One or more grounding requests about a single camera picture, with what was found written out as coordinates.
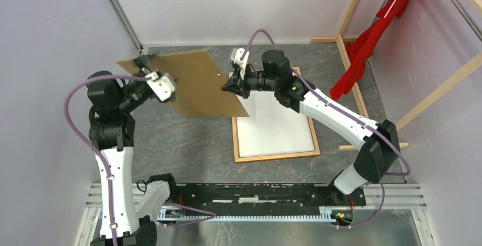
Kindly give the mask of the brown fibreboard backing board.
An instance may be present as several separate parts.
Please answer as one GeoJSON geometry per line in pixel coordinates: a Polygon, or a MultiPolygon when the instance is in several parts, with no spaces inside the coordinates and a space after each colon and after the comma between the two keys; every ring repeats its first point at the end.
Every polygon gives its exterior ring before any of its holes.
{"type": "Polygon", "coordinates": [[[235,94],[221,90],[227,78],[206,50],[155,55],[148,66],[176,80],[171,105],[185,117],[249,116],[235,94]]]}

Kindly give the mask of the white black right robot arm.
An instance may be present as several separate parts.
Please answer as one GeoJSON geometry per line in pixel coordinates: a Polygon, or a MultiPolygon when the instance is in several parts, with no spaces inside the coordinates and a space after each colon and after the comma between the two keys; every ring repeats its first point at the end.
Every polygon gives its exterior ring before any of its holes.
{"type": "Polygon", "coordinates": [[[346,139],[358,151],[349,167],[331,182],[329,200],[343,205],[355,189],[378,183],[399,158],[401,151],[396,126],[389,120],[377,122],[354,113],[333,101],[314,84],[294,71],[282,50],[262,55],[263,70],[255,71],[244,48],[230,55],[232,76],[221,89],[247,99],[253,91],[272,92],[276,101],[292,111],[313,118],[346,139]]]}

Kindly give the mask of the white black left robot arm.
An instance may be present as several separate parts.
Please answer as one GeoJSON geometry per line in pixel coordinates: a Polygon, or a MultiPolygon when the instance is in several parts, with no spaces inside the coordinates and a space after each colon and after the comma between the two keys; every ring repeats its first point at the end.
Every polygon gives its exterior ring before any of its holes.
{"type": "Polygon", "coordinates": [[[166,103],[175,98],[176,84],[169,74],[149,68],[154,55],[132,59],[139,70],[120,86],[109,71],[91,75],[89,83],[89,140],[96,148],[101,174],[102,221],[100,235],[92,245],[155,245],[155,214],[162,205],[178,199],[178,188],[163,180],[149,181],[144,199],[135,207],[132,192],[135,119],[131,113],[146,100],[166,103]]]}

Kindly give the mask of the light wooden beam structure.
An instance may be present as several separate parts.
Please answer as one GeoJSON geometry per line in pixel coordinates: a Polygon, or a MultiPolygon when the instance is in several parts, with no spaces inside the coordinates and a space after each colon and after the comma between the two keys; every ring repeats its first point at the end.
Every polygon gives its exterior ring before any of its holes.
{"type": "MultiPolygon", "coordinates": [[[[339,29],[335,36],[325,36],[325,37],[312,37],[310,39],[311,43],[336,43],[342,62],[345,69],[348,69],[351,65],[346,48],[344,46],[345,41],[355,41],[355,37],[343,36],[344,30],[351,19],[352,13],[359,0],[351,0],[350,4],[345,12],[345,15],[340,23],[339,29]]],[[[481,14],[481,0],[467,0],[472,8],[481,14]]],[[[451,0],[452,4],[457,8],[458,12],[470,26],[474,34],[481,39],[481,28],[475,23],[472,17],[465,10],[464,6],[459,0],[451,0]]],[[[441,99],[450,90],[456,87],[459,83],[465,80],[473,72],[481,67],[481,52],[477,53],[473,58],[471,58],[467,63],[465,63],[460,69],[458,69],[453,75],[445,80],[440,86],[434,89],[429,95],[427,95],[423,100],[421,100],[415,107],[413,107],[407,114],[405,114],[396,124],[397,128],[401,129],[421,113],[427,110],[431,105],[441,99]]]]}

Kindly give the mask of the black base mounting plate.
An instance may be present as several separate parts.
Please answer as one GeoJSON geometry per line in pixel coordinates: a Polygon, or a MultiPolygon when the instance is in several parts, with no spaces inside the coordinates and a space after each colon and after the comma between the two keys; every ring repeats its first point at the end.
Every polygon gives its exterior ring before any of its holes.
{"type": "Polygon", "coordinates": [[[187,216],[205,211],[221,216],[315,216],[320,207],[338,210],[364,207],[364,191],[337,193],[324,184],[177,184],[169,203],[192,208],[187,216]]]}

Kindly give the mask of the red cloth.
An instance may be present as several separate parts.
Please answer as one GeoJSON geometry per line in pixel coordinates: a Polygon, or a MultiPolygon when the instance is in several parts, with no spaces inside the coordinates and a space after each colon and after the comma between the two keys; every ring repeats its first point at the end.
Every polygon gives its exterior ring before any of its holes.
{"type": "Polygon", "coordinates": [[[373,55],[375,47],[392,21],[403,16],[409,1],[389,0],[376,14],[377,20],[354,42],[346,44],[345,49],[350,67],[331,88],[330,95],[333,100],[336,101],[342,95],[348,94],[354,85],[363,78],[366,59],[373,55]]]}

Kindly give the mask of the left controller board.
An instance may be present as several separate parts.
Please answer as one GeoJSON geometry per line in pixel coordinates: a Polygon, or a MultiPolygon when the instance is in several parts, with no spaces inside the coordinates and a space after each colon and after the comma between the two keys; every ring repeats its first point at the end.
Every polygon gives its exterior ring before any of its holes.
{"type": "Polygon", "coordinates": [[[182,218],[184,216],[184,210],[181,208],[166,209],[164,216],[172,219],[182,218]]]}

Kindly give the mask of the controller board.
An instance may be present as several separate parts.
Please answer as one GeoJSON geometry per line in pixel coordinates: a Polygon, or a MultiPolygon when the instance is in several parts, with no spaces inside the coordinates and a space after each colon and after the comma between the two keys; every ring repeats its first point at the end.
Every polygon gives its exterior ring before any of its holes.
{"type": "Polygon", "coordinates": [[[334,211],[330,215],[331,219],[334,219],[335,226],[350,226],[354,221],[354,212],[351,211],[334,211]]]}
{"type": "Polygon", "coordinates": [[[164,216],[172,219],[182,218],[184,216],[184,210],[181,208],[166,209],[164,216]]]}

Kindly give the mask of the right controller board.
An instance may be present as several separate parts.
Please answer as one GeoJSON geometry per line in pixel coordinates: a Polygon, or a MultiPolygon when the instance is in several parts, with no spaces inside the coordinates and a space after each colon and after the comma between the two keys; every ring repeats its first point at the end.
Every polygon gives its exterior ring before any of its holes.
{"type": "Polygon", "coordinates": [[[351,211],[334,211],[330,215],[331,219],[334,219],[335,226],[350,226],[354,221],[354,212],[351,211]]]}

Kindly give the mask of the aluminium rail frame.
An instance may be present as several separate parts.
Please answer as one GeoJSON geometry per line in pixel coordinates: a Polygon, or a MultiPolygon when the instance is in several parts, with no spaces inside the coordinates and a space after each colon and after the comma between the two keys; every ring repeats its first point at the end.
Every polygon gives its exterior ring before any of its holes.
{"type": "MultiPolygon", "coordinates": [[[[134,43],[134,45],[137,47],[138,49],[138,56],[140,55],[149,55],[147,53],[147,51],[144,49],[143,45],[141,44],[132,24],[130,23],[127,15],[126,15],[126,12],[124,11],[124,9],[122,8],[122,5],[120,3],[119,0],[109,0],[110,1],[110,4],[112,6],[112,8],[114,9],[114,11],[117,13],[117,16],[119,18],[119,20],[122,22],[123,26],[124,26],[124,29],[127,31],[131,41],[134,43]]],[[[123,86],[124,84],[126,83],[129,83],[131,80],[134,80],[134,81],[141,81],[141,78],[140,77],[135,77],[135,76],[121,76],[121,75],[113,75],[114,78],[117,79],[118,83],[120,84],[120,86],[123,86]]],[[[89,83],[92,83],[92,82],[96,82],[96,79],[91,79],[89,78],[87,81],[84,81],[82,83],[79,84],[79,87],[87,87],[87,85],[89,83]]],[[[366,113],[366,110],[365,110],[365,105],[364,105],[364,102],[363,102],[363,98],[362,98],[362,95],[360,94],[360,91],[359,91],[359,88],[358,87],[354,87],[353,88],[353,93],[354,93],[354,96],[355,96],[355,100],[356,100],[356,103],[357,103],[357,107],[359,109],[359,115],[361,116],[364,116],[366,118],[369,118],[367,113],[366,113]]],[[[313,118],[309,118],[309,117],[306,117],[304,116],[309,122],[313,122],[315,119],[313,118]]],[[[92,150],[93,152],[95,153],[95,156],[97,157],[96,155],[96,148],[93,146],[93,144],[90,142],[89,140],[89,137],[88,136],[81,136],[81,140],[84,141],[92,150]]],[[[351,143],[348,142],[348,145],[341,145],[339,147],[339,150],[340,151],[356,151],[356,149],[354,148],[353,145],[351,145],[351,143]]],[[[404,172],[401,173],[401,177],[408,177],[411,172],[412,172],[412,169],[411,169],[411,166],[410,164],[408,163],[407,159],[402,155],[402,153],[400,154],[399,158],[397,158],[396,160],[399,160],[401,162],[401,164],[404,166],[404,172]]],[[[158,177],[151,177],[151,179],[149,181],[153,181],[153,180],[163,180],[163,181],[167,181],[169,183],[169,185],[171,186],[171,193],[174,192],[174,189],[176,187],[176,184],[175,184],[175,181],[173,179],[173,177],[170,175],[170,174],[166,174],[166,175],[163,175],[163,176],[158,176],[158,177]]],[[[358,189],[364,189],[365,187],[369,186],[371,184],[366,184],[366,185],[363,185],[361,187],[359,187],[358,189]]],[[[135,204],[135,207],[139,207],[140,206],[140,203],[139,204],[136,204],[135,201],[134,201],[134,204],[135,204]]],[[[327,210],[325,207],[320,207],[320,212],[322,215],[327,215],[327,210]]]]}

